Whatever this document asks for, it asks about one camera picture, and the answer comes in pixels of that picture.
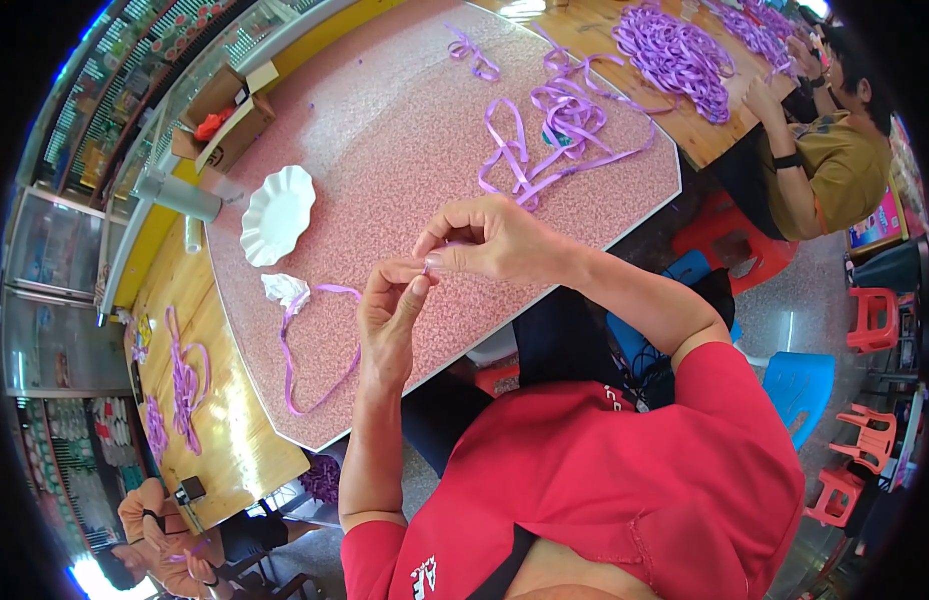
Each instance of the wristband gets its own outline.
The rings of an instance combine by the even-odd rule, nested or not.
[[[780,171],[781,169],[787,169],[789,167],[801,167],[804,166],[801,162],[801,157],[795,154],[789,154],[786,157],[782,156],[781,158],[775,157],[771,160],[771,163],[774,165],[775,171]]]

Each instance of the red plastic chair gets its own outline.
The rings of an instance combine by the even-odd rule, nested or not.
[[[823,468],[818,480],[824,484],[818,502],[804,507],[806,517],[817,519],[821,524],[843,527],[858,502],[865,482],[851,474],[847,468]]]
[[[495,393],[494,384],[506,378],[516,378],[521,373],[520,365],[500,366],[498,368],[482,368],[474,376],[474,384],[482,390],[488,392],[491,397],[497,398],[500,394]]]
[[[839,413],[837,419],[838,421],[841,420],[845,423],[851,423],[853,426],[861,427],[861,431],[858,432],[857,443],[851,446],[830,443],[828,447],[835,452],[850,455],[853,457],[855,463],[864,465],[875,475],[879,474],[888,462],[890,450],[894,448],[894,434],[897,430],[897,418],[894,414],[890,413],[876,413],[860,404],[851,404],[851,410],[859,414]],[[868,422],[874,420],[888,424],[888,428],[884,431],[879,431],[873,427],[868,427]],[[877,459],[877,463],[866,460],[868,454]]]
[[[858,349],[858,354],[874,353],[897,344],[897,294],[883,287],[852,287],[847,293],[858,299],[858,318],[854,331],[847,334],[847,345]],[[884,326],[879,326],[879,315],[884,312]]]
[[[722,190],[704,200],[698,217],[674,235],[671,247],[679,257],[696,249],[704,255],[711,269],[720,269],[725,265],[715,253],[714,243],[740,232],[746,234],[747,245],[750,246],[748,260],[753,258],[754,263],[741,277],[731,278],[731,294],[736,296],[781,273],[791,264],[797,242],[772,240],[761,233]]]

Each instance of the tissue paper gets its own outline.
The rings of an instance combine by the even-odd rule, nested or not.
[[[281,306],[288,307],[292,300],[297,298],[302,293],[305,294],[304,298],[298,305],[294,308],[292,315],[296,315],[301,307],[308,303],[308,300],[311,299],[311,288],[308,287],[308,282],[299,280],[297,277],[292,277],[289,274],[284,274],[279,272],[277,274],[262,274],[261,282],[265,284],[265,296],[270,301],[281,301]]]

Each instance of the white plate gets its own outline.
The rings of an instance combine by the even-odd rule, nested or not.
[[[314,199],[311,175],[296,164],[265,177],[241,218],[241,247],[247,262],[255,267],[273,265],[294,250],[298,236],[311,224]]]

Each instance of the hand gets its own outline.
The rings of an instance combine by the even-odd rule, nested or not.
[[[766,130],[788,125],[781,102],[774,98],[768,84],[760,77],[755,76],[751,80],[742,102],[764,124]]]
[[[158,552],[166,552],[170,547],[168,537],[161,531],[161,526],[153,516],[145,516],[145,542],[152,545]]]
[[[810,43],[809,38],[805,42],[793,35],[789,35],[787,39],[788,54],[794,57],[808,79],[816,79],[821,76],[821,63],[808,49]]]
[[[445,241],[464,244],[444,246]],[[560,283],[575,242],[501,194],[445,204],[412,254],[429,267],[518,283]]]
[[[185,550],[184,556],[188,562],[188,573],[194,579],[203,584],[212,584],[218,580],[218,576],[211,570],[211,565],[204,558],[197,558],[191,550]]]
[[[411,328],[436,277],[421,274],[424,261],[391,258],[374,265],[358,306],[361,382],[401,393],[413,358]]]

